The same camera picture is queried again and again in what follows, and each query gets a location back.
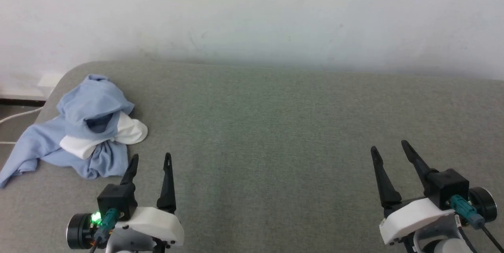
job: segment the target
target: electrical cord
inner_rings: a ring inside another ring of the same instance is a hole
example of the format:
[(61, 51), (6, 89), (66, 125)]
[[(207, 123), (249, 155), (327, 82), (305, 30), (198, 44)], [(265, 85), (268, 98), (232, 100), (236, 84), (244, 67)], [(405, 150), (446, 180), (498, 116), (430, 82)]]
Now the electrical cord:
[(471, 251), (473, 253), (478, 253), (476, 251), (476, 248), (474, 248), (474, 246), (472, 245), (472, 243), (470, 242), (470, 240), (468, 239), (466, 233), (464, 232), (464, 230), (462, 229), (462, 227), (459, 227), (459, 232), (460, 232), (460, 235), (462, 235), (462, 238), (464, 239), (464, 241), (466, 242), (467, 246), (469, 247), (469, 249), (471, 249)]
[[(28, 114), (31, 114), (31, 113), (38, 112), (40, 110), (42, 110), (42, 107), (39, 107), (39, 108), (34, 109), (34, 110), (26, 111), (26, 112), (21, 112), (21, 113), (18, 113), (18, 114), (14, 114), (14, 115), (11, 115), (9, 117), (5, 117), (2, 120), (0, 120), (0, 124), (2, 124), (3, 122), (5, 122), (7, 120), (11, 120), (12, 118), (16, 118), (16, 117), (23, 116), (23, 115), (28, 115)], [(3, 145), (15, 145), (16, 142), (15, 141), (14, 142), (12, 142), (12, 141), (0, 141), (0, 144), (3, 144)]]
[(98, 247), (98, 244), (100, 243), (100, 240), (101, 240), (101, 237), (96, 238), (96, 240), (95, 240), (95, 242), (93, 244), (93, 247), (91, 248), (91, 250), (89, 251), (89, 253), (94, 253), (94, 251)]
[(504, 248), (502, 248), (502, 246), (499, 244), (499, 242), (497, 242), (495, 237), (493, 237), (493, 235), (490, 233), (490, 231), (485, 227), (484, 223), (479, 223), (478, 225), (481, 228), (481, 230), (483, 230), (483, 232), (486, 234), (486, 236), (493, 242), (495, 247), (497, 247), (497, 249), (499, 249), (499, 251), (501, 253), (504, 253)]

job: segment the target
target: cable connector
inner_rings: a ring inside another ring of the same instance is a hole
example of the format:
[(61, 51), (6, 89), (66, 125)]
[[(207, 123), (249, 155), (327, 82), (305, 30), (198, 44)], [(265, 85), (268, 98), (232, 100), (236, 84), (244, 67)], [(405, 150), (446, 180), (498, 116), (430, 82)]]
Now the cable connector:
[(450, 198), (450, 206), (457, 214), (464, 217), (474, 229), (479, 229), (479, 224), (485, 224), (485, 219), (461, 195), (453, 195)]
[(105, 214), (105, 217), (100, 222), (99, 229), (93, 235), (96, 242), (106, 242), (108, 240), (109, 232), (115, 228), (115, 224), (119, 220), (119, 210), (111, 208)]

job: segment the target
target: gray couch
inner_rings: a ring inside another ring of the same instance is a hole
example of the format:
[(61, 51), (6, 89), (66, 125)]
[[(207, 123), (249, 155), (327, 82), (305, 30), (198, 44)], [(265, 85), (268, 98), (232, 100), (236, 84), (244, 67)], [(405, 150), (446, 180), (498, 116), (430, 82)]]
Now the gray couch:
[[(429, 165), (452, 167), (504, 205), (504, 82), (176, 63), (99, 62), (66, 74), (38, 117), (89, 73), (103, 74), (149, 127), (129, 148), (139, 206), (155, 206), (173, 156), (185, 246), (169, 252), (405, 252), (386, 246), (369, 149), (404, 198), (422, 186), (408, 140)], [(74, 213), (118, 177), (84, 180), (40, 163), (0, 190), (1, 252), (71, 252)], [(504, 216), (488, 225), (504, 242)], [(480, 252), (496, 252), (468, 229)]]

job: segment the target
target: white cable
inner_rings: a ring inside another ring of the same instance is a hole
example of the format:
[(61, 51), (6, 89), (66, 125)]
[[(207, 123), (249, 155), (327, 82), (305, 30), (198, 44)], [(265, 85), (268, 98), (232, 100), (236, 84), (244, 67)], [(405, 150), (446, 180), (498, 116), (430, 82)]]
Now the white cable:
[[(35, 112), (40, 111), (40, 110), (42, 110), (42, 107), (39, 107), (39, 108), (34, 109), (34, 110), (26, 111), (26, 112), (21, 112), (21, 113), (18, 113), (18, 114), (14, 114), (14, 115), (11, 115), (9, 117), (5, 117), (2, 120), (0, 120), (0, 124), (2, 124), (3, 122), (5, 122), (7, 120), (11, 120), (12, 118), (16, 118), (16, 117), (23, 116), (23, 115), (28, 115), (28, 114), (35, 113)], [(0, 141), (0, 144), (15, 145), (16, 142), (15, 141), (14, 142), (12, 142), (12, 141)]]
[(7, 120), (10, 120), (12, 118), (16, 118), (16, 117), (19, 117), (19, 116), (23, 116), (23, 115), (27, 115), (27, 114), (30, 114), (30, 113), (35, 113), (37, 111), (40, 111), (42, 110), (43, 107), (39, 107), (37, 109), (34, 109), (34, 110), (30, 110), (30, 111), (26, 111), (26, 112), (21, 112), (21, 113), (18, 113), (18, 114), (14, 114), (14, 115), (11, 115), (9, 117), (5, 117), (3, 118), (2, 120), (0, 120), (0, 124), (2, 124), (3, 122), (7, 121)]

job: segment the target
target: black bracket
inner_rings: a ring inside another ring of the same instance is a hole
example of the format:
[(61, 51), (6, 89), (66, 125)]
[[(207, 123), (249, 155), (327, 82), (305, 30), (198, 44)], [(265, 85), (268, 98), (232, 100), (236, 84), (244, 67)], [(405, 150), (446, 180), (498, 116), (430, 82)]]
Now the black bracket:
[(382, 207), (392, 208), (392, 206), (401, 203), (401, 194), (394, 189), (394, 186), (390, 182), (389, 176), (383, 168), (382, 156), (374, 146), (371, 148), (371, 157), (373, 159), (374, 174)]
[(165, 253), (166, 249), (171, 248), (167, 242), (163, 242), (161, 239), (153, 237), (152, 240), (156, 242), (156, 245), (152, 248), (152, 253)]
[(102, 217), (110, 208), (117, 208), (121, 213), (120, 221), (127, 221), (131, 218), (138, 206), (135, 200), (136, 188), (133, 183), (133, 178), (137, 174), (137, 167), (138, 154), (134, 154), (119, 185), (107, 185), (98, 196), (98, 208)]
[(174, 214), (175, 210), (177, 210), (177, 204), (175, 201), (175, 184), (173, 183), (173, 167), (171, 165), (170, 153), (166, 153), (164, 157), (163, 170), (163, 187), (156, 206), (160, 210)]

